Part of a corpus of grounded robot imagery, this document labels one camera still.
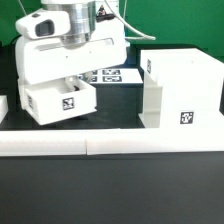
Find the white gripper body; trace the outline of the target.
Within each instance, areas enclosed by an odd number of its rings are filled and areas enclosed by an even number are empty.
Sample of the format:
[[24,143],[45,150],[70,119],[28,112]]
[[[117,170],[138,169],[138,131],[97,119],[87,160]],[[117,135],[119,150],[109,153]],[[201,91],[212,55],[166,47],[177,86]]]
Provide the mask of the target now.
[[123,34],[96,39],[76,48],[60,46],[58,38],[33,41],[20,37],[15,56],[19,77],[28,84],[39,84],[123,64],[126,45]]

